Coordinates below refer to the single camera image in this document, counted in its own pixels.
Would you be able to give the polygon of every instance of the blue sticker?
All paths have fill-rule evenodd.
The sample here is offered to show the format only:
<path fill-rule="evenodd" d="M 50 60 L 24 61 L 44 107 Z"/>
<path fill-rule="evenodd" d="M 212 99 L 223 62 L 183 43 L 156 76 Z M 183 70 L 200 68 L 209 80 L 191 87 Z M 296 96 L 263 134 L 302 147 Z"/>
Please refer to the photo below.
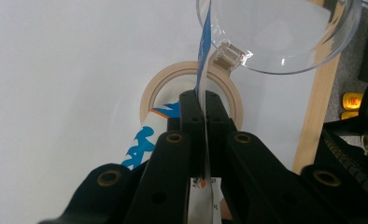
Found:
<path fill-rule="evenodd" d="M 126 167 L 130 167 L 133 165 L 133 169 L 141 164 L 143 160 L 144 153 L 151 152 L 154 150 L 154 144 L 152 144 L 147 137 L 150 137 L 154 134 L 154 130 L 152 130 L 149 126 L 144 126 L 143 129 L 137 133 L 134 139 L 137 140 L 137 146 L 130 147 L 128 153 L 126 155 L 131 156 L 130 159 L 124 161 L 122 165 Z"/>

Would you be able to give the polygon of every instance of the masking tape roll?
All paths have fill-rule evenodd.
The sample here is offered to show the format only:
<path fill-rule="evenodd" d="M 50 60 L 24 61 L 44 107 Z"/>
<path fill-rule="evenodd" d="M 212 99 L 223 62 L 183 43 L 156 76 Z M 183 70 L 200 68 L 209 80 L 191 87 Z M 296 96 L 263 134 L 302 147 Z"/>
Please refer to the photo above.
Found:
<path fill-rule="evenodd" d="M 144 90 L 140 104 L 140 121 L 143 123 L 148 112 L 154 107 L 155 99 L 161 88 L 170 80 L 186 75 L 196 76 L 198 62 L 174 63 L 159 72 L 147 85 Z M 208 66 L 207 77 L 214 81 L 224 92 L 230 107 L 229 115 L 233 119 L 238 130 L 242 127 L 243 105 L 239 91 L 234 83 L 229 79 L 229 75 L 210 64 Z"/>

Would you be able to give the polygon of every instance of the clear plastic bowl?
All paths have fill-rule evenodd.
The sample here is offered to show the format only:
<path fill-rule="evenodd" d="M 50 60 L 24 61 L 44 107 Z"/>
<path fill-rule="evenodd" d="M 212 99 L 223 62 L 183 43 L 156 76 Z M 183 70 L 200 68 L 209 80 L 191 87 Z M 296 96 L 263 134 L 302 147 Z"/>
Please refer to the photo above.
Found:
<path fill-rule="evenodd" d="M 197 0 L 203 25 L 209 0 Z M 267 74 L 294 74 L 333 58 L 356 32 L 361 0 L 214 0 L 212 43 L 240 49 L 240 64 Z"/>

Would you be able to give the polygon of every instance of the wooden strip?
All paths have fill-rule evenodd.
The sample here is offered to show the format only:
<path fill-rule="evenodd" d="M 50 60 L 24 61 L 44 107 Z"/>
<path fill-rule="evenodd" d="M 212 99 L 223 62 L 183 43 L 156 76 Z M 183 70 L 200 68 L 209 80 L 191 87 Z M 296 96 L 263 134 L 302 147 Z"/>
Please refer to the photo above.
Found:
<path fill-rule="evenodd" d="M 340 55 L 337 55 L 318 68 L 315 74 L 300 141 L 292 165 L 292 171 L 296 174 L 299 174 L 306 165 L 313 164 L 315 160 L 339 58 Z"/>

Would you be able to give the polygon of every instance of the yellow object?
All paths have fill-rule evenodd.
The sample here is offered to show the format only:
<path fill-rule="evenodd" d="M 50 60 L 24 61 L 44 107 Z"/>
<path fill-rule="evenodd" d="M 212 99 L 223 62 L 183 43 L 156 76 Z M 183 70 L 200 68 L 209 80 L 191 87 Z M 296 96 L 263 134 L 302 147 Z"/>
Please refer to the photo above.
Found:
<path fill-rule="evenodd" d="M 359 109 L 363 93 L 347 92 L 342 97 L 342 106 L 346 110 Z"/>
<path fill-rule="evenodd" d="M 341 119 L 350 119 L 359 115 L 359 111 L 346 111 L 342 113 Z"/>

